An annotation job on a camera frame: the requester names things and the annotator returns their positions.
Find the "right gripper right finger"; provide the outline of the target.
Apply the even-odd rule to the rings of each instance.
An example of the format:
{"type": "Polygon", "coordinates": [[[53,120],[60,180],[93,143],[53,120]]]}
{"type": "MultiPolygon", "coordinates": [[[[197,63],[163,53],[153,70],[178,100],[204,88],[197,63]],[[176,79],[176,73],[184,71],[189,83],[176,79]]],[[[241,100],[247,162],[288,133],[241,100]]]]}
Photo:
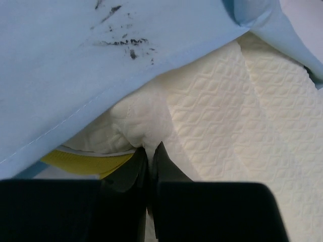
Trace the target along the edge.
{"type": "Polygon", "coordinates": [[[157,146],[153,160],[151,179],[158,182],[193,182],[169,157],[163,142],[157,146]]]}

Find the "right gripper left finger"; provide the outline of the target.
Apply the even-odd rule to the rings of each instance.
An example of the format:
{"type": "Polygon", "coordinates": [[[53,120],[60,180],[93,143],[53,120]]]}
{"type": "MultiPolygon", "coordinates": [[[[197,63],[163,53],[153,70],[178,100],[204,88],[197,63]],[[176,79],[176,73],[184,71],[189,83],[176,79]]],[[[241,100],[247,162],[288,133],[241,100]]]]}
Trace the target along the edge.
{"type": "Polygon", "coordinates": [[[101,180],[104,193],[125,193],[136,186],[136,182],[146,171],[147,156],[144,148],[138,148],[132,157],[114,172],[101,180]]]}

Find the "cream yellow-edged pillow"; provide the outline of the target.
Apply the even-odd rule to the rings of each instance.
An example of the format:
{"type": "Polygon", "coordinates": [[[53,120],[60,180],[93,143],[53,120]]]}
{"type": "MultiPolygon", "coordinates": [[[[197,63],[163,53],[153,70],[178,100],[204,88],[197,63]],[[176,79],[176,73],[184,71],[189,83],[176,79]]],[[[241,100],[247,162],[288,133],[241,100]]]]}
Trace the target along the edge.
{"type": "Polygon", "coordinates": [[[192,179],[266,184],[289,240],[322,241],[322,92],[255,35],[156,77],[42,161],[104,178],[159,143],[192,179]]]}

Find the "light blue pillowcase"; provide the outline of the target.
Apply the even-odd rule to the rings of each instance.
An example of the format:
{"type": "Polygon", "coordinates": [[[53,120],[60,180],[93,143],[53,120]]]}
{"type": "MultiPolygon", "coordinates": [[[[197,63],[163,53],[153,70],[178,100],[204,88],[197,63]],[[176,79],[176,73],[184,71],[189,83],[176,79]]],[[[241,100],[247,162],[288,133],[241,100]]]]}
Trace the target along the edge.
{"type": "Polygon", "coordinates": [[[246,32],[322,78],[322,1],[1,1],[1,178],[246,32]]]}

